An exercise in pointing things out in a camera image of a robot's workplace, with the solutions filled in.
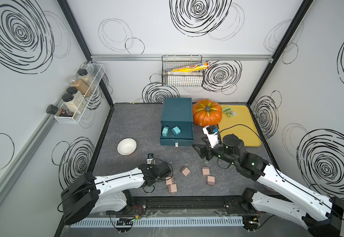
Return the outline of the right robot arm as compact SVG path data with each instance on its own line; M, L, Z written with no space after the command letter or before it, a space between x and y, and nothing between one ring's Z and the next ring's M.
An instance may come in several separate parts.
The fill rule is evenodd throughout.
M247 188L242 194L243 201L255 210L294 222L313 237L340 236L344 214L342 199L321 195L289 178L267 160L247 152L244 142L236 135L219 138L217 134L209 134L205 144L193 144L193 148L201 159L225 161L242 176L273 189L287 199L270 197Z

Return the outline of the teal plug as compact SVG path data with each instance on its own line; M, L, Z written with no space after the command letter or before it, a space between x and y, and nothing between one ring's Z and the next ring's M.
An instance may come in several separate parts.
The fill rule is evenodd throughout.
M162 136L167 137L169 133L169 128L167 126L164 126L162 129Z
M178 126L173 127L171 131L174 136L179 135L181 133L181 129Z

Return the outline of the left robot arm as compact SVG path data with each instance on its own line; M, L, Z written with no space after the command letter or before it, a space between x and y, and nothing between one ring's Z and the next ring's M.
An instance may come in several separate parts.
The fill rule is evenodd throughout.
M72 225L97 212L123 211L132 202L129 189L151 187L172 174L172 166L164 161L109 176L87 172L61 193L64 223Z

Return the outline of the teal drawer cabinet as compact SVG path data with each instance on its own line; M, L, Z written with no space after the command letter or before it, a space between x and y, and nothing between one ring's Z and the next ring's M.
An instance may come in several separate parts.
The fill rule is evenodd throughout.
M160 145L162 146L192 146L194 143L193 104L191 98L167 97L163 102L161 117ZM162 136L164 126L169 128L167 137ZM174 136L171 129L178 126L179 135Z

